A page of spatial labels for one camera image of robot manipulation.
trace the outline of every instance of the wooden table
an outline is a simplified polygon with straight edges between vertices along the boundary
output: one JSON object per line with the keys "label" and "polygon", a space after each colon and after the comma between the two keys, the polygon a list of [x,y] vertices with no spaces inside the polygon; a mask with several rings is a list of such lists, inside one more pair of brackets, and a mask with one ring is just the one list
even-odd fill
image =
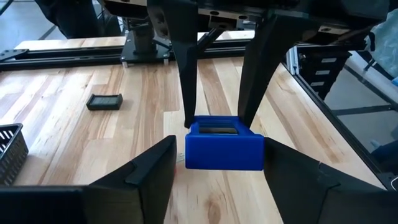
{"label": "wooden table", "polygon": [[[41,40],[18,48],[121,45],[124,40]],[[199,61],[196,114],[236,114],[242,63],[242,58]],[[122,93],[122,108],[88,111],[85,103],[92,93]],[[18,185],[89,184],[169,134],[177,135],[178,150],[184,150],[187,130],[175,63],[2,73],[0,105],[0,123],[23,123],[30,149]],[[382,187],[283,66],[251,129]],[[187,170],[179,164],[165,223],[282,220],[262,172]]]}

